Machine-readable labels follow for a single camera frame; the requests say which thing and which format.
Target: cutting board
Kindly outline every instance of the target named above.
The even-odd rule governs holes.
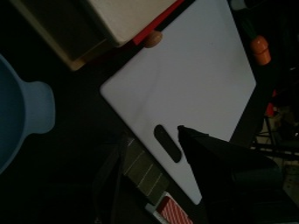
[[[229,141],[255,85],[227,1],[198,0],[165,29],[161,44],[142,50],[101,88],[195,204],[202,194],[178,126]],[[181,149],[179,162],[155,138],[157,125]]]

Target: cutting board handle hole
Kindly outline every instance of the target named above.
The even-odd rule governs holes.
[[[170,137],[165,126],[162,124],[157,125],[154,128],[154,136],[161,145],[163,146],[167,154],[173,158],[173,161],[175,163],[179,163],[183,157],[183,153],[181,149],[178,148],[173,138]]]

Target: blue bowl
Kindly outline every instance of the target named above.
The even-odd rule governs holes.
[[[55,124],[51,87],[24,82],[0,55],[0,174],[12,163],[26,137],[49,132]]]

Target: red card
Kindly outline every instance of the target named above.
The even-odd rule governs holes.
[[[170,196],[165,196],[157,212],[170,222],[170,224],[193,224],[187,213]]]

